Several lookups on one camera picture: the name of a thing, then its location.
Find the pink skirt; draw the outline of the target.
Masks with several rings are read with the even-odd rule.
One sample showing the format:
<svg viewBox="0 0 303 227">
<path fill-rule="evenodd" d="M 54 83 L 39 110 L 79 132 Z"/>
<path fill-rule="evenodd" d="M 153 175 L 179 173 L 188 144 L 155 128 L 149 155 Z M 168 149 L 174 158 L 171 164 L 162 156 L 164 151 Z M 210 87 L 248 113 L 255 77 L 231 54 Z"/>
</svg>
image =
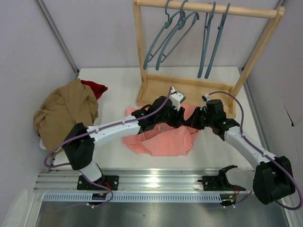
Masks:
<svg viewBox="0 0 303 227">
<path fill-rule="evenodd" d="M 175 129 L 161 123 L 151 131 L 123 137 L 123 143 L 135 154 L 154 157 L 186 156 L 193 148 L 198 134 L 199 130 L 187 126 Z"/>
</svg>

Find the tan garment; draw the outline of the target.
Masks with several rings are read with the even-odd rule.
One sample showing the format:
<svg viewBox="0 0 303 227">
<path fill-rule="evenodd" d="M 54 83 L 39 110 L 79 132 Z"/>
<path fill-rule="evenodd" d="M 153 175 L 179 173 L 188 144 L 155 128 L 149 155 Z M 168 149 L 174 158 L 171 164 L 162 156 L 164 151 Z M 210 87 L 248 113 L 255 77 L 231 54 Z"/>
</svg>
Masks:
<svg viewBox="0 0 303 227">
<path fill-rule="evenodd" d="M 74 125 L 93 125 L 98 118 L 98 100 L 87 85 L 76 79 L 55 89 L 35 112 L 33 124 L 50 152 L 68 136 Z"/>
</svg>

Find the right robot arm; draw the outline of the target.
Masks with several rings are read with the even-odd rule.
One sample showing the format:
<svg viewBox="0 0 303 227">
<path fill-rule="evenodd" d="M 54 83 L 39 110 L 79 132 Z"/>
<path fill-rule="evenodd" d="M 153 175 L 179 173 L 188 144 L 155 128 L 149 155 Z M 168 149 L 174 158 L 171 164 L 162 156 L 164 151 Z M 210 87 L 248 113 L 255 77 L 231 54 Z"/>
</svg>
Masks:
<svg viewBox="0 0 303 227">
<path fill-rule="evenodd" d="M 218 172 L 221 184 L 253 191 L 265 205 L 299 191 L 289 159 L 285 156 L 277 157 L 245 136 L 242 125 L 227 118 L 221 100 L 210 100 L 204 107 L 197 107 L 184 125 L 197 130 L 211 128 L 215 135 L 234 147 L 254 169 L 253 172 L 244 171 L 236 165 L 222 168 Z"/>
</svg>

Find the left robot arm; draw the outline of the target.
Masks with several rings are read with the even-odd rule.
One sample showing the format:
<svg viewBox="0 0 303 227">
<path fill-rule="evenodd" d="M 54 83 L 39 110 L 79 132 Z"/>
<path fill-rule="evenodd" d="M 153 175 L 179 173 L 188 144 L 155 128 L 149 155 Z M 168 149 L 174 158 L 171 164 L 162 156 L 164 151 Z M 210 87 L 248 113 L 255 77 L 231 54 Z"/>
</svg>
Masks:
<svg viewBox="0 0 303 227">
<path fill-rule="evenodd" d="M 76 124 L 64 141 L 63 150 L 73 170 L 78 170 L 87 181 L 96 182 L 103 178 L 99 166 L 93 161 L 94 149 L 113 139 L 137 135 L 165 123 L 178 128 L 184 122 L 184 108 L 181 103 L 186 99 L 182 92 L 173 92 L 169 97 L 161 96 L 152 105 L 132 112 L 125 118 L 113 123 L 85 127 Z"/>
</svg>

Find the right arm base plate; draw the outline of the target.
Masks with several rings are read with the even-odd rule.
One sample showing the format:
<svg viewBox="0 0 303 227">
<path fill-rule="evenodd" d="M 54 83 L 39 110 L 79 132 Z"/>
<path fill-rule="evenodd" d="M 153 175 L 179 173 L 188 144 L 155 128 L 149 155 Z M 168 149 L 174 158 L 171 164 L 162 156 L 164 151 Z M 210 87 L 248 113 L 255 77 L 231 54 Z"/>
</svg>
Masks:
<svg viewBox="0 0 303 227">
<path fill-rule="evenodd" d="M 218 175 L 202 176 L 201 179 L 198 179 L 198 182 L 203 185 L 204 191 L 246 191 L 245 188 L 238 185 L 230 184 L 229 182 L 227 182 L 227 179 Z"/>
</svg>

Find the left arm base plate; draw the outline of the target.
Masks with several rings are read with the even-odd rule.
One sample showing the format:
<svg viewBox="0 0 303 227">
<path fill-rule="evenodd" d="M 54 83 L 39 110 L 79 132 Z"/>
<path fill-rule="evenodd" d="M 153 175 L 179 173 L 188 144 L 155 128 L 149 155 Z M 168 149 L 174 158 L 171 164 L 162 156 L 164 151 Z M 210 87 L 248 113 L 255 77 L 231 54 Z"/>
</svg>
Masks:
<svg viewBox="0 0 303 227">
<path fill-rule="evenodd" d="M 117 175 L 104 175 L 102 178 L 96 180 L 94 183 L 102 185 L 112 191 L 117 191 L 119 186 L 119 176 Z M 80 175 L 77 183 L 77 190 L 80 191 L 97 191 L 101 190 L 100 187 L 89 183 L 84 176 Z"/>
</svg>

